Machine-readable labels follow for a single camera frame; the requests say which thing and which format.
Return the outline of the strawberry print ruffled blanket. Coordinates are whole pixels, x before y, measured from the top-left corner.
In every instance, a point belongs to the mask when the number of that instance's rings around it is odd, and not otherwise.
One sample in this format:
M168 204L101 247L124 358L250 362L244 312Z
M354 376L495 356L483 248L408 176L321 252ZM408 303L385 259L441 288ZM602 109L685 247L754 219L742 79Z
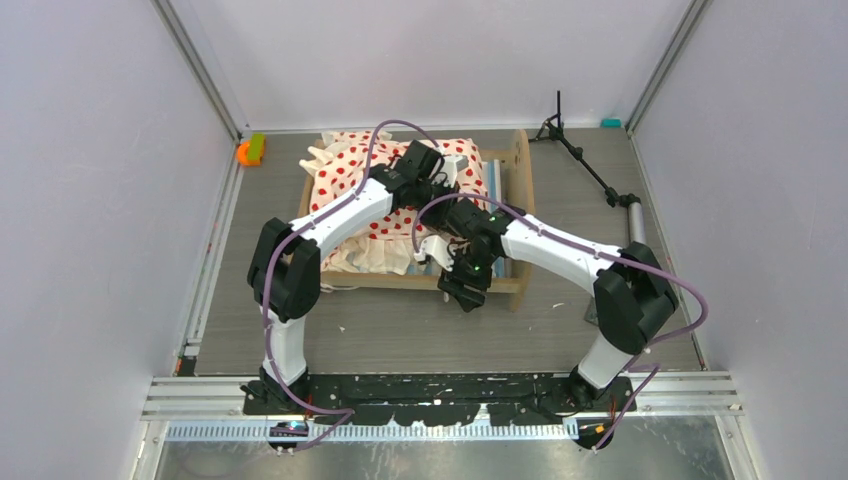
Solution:
M440 232L417 217L447 193L482 205L492 183L471 138L397 141L388 133L331 131L300 160L309 182L303 238L321 249L324 282L333 274L426 275L437 268L415 251Z

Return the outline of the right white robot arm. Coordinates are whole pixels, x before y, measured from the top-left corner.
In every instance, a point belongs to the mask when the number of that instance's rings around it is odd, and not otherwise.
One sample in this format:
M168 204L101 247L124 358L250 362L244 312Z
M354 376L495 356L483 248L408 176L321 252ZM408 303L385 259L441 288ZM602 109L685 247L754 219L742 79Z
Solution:
M486 212L458 195L449 197L440 221L440 230L451 237L426 237L415 257L441 267L439 289L466 312L483 305L499 259L539 266L592 296L599 332L567 382L572 400L584 410L596 410L610 398L610 385L679 306L670 275L643 243L591 243L521 210L499 205Z

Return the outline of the wooden pet bed frame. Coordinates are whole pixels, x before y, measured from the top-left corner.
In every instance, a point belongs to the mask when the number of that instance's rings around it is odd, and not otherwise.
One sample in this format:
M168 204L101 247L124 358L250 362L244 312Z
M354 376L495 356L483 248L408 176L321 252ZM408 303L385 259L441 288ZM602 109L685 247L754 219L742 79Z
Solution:
M369 130L325 131L309 147L309 157L299 162L307 173L300 215L342 193L341 180L360 177L371 135ZM443 138L440 143L449 152L469 158L471 165L460 176L461 191L485 194L516 210L535 213L532 161L524 131L516 131L510 147L501 151L485 150L473 137ZM322 265L323 288L436 289L441 265L433 259L419 263L413 256L412 243L423 243L429 235L425 230L412 232L414 217L412 209L393 213L343 241Z

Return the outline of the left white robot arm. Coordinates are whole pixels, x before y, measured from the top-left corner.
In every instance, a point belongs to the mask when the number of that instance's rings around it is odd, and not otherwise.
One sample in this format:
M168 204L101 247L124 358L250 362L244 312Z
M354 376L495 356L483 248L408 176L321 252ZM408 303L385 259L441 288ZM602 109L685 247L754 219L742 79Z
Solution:
M468 167L463 155L444 155L411 142L393 164L367 165L361 182L313 213L267 221L248 269L247 283L265 328L261 379L280 412L298 412L307 398L305 320L321 295L322 264L344 241L371 222L407 207L420 210L442 193L453 193Z

